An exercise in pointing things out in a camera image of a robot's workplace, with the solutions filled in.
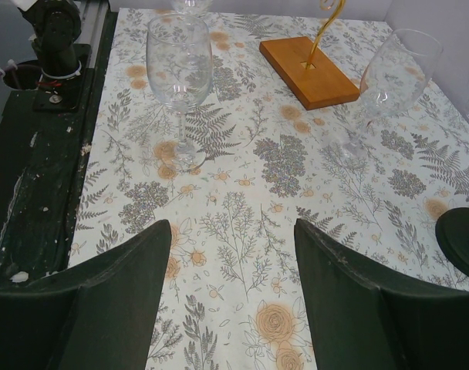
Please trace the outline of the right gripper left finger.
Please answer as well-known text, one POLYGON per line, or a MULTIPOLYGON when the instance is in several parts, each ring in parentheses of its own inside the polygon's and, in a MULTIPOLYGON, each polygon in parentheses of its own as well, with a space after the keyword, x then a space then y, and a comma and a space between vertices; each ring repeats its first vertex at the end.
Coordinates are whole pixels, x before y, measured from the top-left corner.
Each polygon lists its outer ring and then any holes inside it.
POLYGON ((125 243, 23 287, 0 289, 0 369, 143 369, 171 232, 125 243))

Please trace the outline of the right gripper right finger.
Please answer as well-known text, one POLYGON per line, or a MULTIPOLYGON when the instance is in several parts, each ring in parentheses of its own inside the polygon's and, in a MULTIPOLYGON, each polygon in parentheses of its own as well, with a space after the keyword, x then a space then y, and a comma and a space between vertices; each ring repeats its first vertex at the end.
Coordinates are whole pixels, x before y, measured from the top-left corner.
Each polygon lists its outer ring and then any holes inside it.
POLYGON ((295 254, 320 369, 469 369, 469 292, 382 265, 299 219, 295 254))

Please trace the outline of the clear wine glass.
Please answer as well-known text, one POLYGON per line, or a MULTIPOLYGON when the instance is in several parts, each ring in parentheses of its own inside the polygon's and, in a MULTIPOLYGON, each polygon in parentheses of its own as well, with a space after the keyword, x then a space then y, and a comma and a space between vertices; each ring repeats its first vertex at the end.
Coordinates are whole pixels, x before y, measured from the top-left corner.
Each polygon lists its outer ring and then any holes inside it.
POLYGON ((378 119, 408 110, 423 94, 437 66, 443 46, 433 36, 415 29, 396 29, 370 60, 360 81, 364 117, 347 140, 329 148, 353 158, 365 152, 363 139, 378 119))
POLYGON ((212 3, 212 0, 170 0, 175 12, 199 18, 208 13, 212 3))
POLYGON ((207 24, 192 15, 158 15, 147 25, 147 76, 156 99, 178 120, 174 154, 165 161, 178 173, 191 173, 205 161, 186 133, 186 115, 205 101, 213 83, 207 24))

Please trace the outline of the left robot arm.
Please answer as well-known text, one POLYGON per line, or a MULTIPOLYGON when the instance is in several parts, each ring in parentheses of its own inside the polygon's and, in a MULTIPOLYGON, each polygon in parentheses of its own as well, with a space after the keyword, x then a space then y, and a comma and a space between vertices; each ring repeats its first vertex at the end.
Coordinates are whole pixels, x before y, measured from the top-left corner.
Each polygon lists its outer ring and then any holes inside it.
POLYGON ((82 65, 74 42, 81 34, 81 18, 76 4, 67 0, 12 0, 12 4, 33 27, 32 48, 42 74, 56 80, 79 76, 82 65))

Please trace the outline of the floral tablecloth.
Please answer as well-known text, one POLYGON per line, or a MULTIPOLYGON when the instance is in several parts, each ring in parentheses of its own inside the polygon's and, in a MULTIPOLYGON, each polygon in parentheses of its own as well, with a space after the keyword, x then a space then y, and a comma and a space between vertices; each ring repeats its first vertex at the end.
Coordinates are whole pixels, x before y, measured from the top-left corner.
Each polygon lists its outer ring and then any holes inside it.
POLYGON ((329 147, 362 115, 354 102, 308 111, 259 52, 314 32, 313 18, 212 13, 214 90, 187 115, 209 154, 170 168, 176 118, 148 79, 154 10, 119 11, 69 262, 116 247, 157 220, 171 250, 149 369, 313 369, 293 227, 304 218, 404 274, 469 291, 434 225, 469 207, 469 124, 430 82, 406 112, 374 123, 367 157, 329 147))

